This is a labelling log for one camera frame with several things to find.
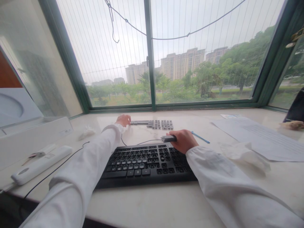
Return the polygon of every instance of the black keyboard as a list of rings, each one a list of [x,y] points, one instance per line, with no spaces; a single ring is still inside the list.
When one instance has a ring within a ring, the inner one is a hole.
[[[117,147],[95,189],[196,180],[184,154],[155,143]]]

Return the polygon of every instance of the window glass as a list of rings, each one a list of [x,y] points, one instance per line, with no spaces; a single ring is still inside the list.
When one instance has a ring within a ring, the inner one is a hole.
[[[91,105],[151,103],[144,2],[57,0]]]
[[[82,113],[37,0],[0,4],[0,46],[46,117]]]
[[[289,109],[301,88],[304,87],[304,39],[297,42],[294,54],[281,75],[270,106]]]
[[[283,4],[151,0],[156,102],[250,99]]]

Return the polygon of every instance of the white marble desk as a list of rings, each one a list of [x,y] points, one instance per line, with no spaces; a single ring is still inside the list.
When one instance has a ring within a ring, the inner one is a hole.
[[[172,120],[174,130],[193,130],[211,142],[207,144],[197,138],[200,145],[210,147],[218,153],[221,153],[218,142],[236,143],[235,139],[210,123],[211,120],[221,119],[220,114],[241,114],[304,143],[303,132],[279,128],[279,123],[282,122],[285,114],[264,109],[159,111],[129,114],[132,120]],[[84,142],[90,140],[87,138],[76,141],[86,125],[89,124],[93,127],[98,134],[106,125],[113,123],[118,115],[118,113],[89,114],[75,118],[71,120],[74,132],[56,144],[69,145],[76,151]],[[123,140],[127,145],[134,145],[150,139],[159,139],[165,133],[165,130],[155,130],[144,125],[132,125],[124,132]],[[12,190],[12,193],[24,197],[35,184],[64,160],[24,186]],[[19,161],[0,172],[1,185],[11,182],[10,174],[16,171],[23,162]],[[282,199],[300,217],[304,218],[304,163],[270,162],[271,171],[266,175],[250,165],[237,165],[257,185]],[[33,190],[28,199],[41,201],[48,192],[48,183],[51,178],[50,176]],[[92,195],[86,216],[115,227],[224,227],[205,200],[197,182],[97,190]]]

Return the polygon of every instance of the blue pen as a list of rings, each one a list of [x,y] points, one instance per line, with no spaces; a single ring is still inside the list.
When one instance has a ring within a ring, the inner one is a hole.
[[[200,139],[204,140],[206,143],[210,143],[209,141],[207,141],[207,140],[203,139],[201,136],[199,136],[199,135],[195,134],[193,131],[191,131],[191,133],[192,133],[192,134],[194,134],[195,136],[197,136],[198,138],[200,138]]]

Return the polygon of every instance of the overcast sky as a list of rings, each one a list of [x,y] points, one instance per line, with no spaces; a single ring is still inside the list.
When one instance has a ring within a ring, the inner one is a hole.
[[[215,21],[241,0],[151,0],[152,36],[175,38]],[[114,15],[114,37],[108,6],[104,0],[57,0],[84,81],[123,77],[125,67],[146,61],[146,36]],[[111,1],[124,18],[146,33],[143,0]],[[186,38],[153,40],[155,67],[167,54],[185,53],[190,48],[207,53],[224,46],[250,41],[259,31],[275,25],[284,0],[246,0],[211,26]]]

